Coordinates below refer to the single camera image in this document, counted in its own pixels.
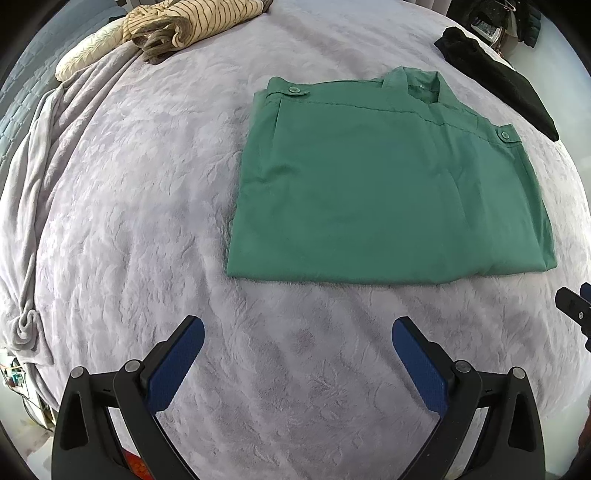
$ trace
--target blue gripper pad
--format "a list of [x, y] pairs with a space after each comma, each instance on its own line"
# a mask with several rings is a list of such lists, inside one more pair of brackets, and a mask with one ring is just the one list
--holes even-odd
[[191, 324], [176, 339], [148, 382], [146, 405], [152, 415], [168, 408], [205, 341], [201, 319], [192, 317]]
[[589, 285], [587, 282], [583, 283], [581, 285], [579, 295], [581, 295], [585, 300], [591, 303], [591, 285]]
[[427, 408], [443, 418], [448, 405], [447, 382], [402, 319], [392, 325], [392, 344]]

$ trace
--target striped cloth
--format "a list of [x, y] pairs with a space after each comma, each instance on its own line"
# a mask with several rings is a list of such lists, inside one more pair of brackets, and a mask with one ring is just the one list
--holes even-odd
[[261, 0], [164, 0], [140, 5], [125, 17], [123, 41], [140, 47], [143, 59], [160, 63], [172, 52], [221, 33], [266, 11]]

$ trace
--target folded green shirt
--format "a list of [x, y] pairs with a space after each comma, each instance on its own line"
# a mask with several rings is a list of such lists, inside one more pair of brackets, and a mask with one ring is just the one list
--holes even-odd
[[274, 77], [255, 95], [229, 276], [423, 284], [555, 266], [517, 132], [460, 103], [440, 73]]

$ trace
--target pillow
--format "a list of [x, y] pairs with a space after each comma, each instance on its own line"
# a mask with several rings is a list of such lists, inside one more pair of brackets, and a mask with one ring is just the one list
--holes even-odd
[[118, 18], [103, 28], [88, 35], [78, 45], [66, 53], [57, 63], [56, 79], [63, 82], [91, 63], [107, 55], [123, 39], [123, 20]]

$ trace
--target gray blanket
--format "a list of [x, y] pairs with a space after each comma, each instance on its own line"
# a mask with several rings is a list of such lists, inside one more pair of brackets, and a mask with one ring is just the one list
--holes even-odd
[[[443, 60], [433, 42], [452, 24], [391, 0], [276, 0], [157, 66], [122, 45], [52, 93], [0, 199], [3, 340], [44, 395], [57, 404], [76, 365], [143, 358], [196, 314], [205, 346], [160, 420], [198, 476], [225, 480], [399, 475], [436, 421], [391, 345], [403, 315], [452, 358], [524, 367], [542, 416], [576, 398], [591, 362], [553, 296], [591, 278], [583, 186], [560, 142]], [[372, 78], [399, 65], [440, 71], [462, 102], [514, 124], [558, 267], [391, 288], [225, 276], [253, 94], [273, 75]]]

